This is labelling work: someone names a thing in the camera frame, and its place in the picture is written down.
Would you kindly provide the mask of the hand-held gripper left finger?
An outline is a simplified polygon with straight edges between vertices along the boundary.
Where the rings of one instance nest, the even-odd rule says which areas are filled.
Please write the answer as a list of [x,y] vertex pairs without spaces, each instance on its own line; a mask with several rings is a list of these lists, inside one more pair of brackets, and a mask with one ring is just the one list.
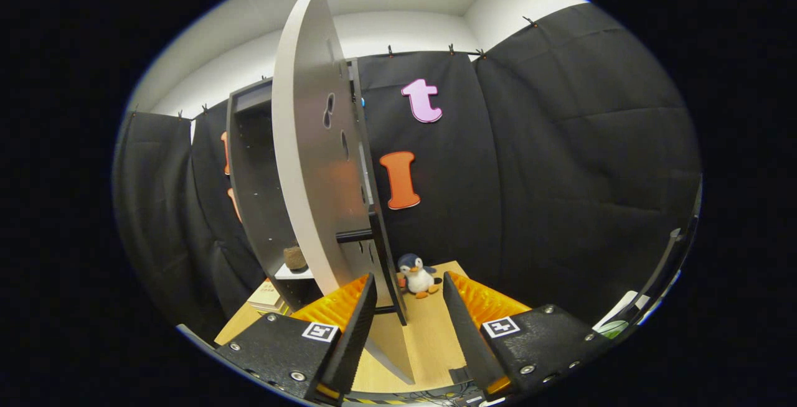
[[289,316],[263,314],[215,352],[277,393],[341,403],[351,392],[376,302],[369,272]]

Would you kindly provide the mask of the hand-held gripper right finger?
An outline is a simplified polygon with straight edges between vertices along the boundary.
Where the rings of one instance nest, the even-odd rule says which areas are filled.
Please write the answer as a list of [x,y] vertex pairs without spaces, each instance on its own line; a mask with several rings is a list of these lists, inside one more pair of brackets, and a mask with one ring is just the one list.
[[466,368],[487,398],[537,395],[614,345],[561,307],[528,307],[458,272],[444,274],[442,296]]

